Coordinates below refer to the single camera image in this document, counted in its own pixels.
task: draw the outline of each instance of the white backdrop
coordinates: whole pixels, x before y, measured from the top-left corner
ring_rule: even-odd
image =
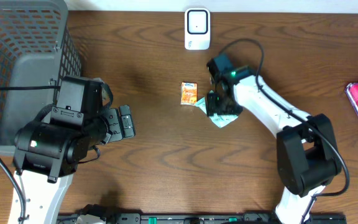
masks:
[[[358,13],[357,0],[65,0],[70,10]]]

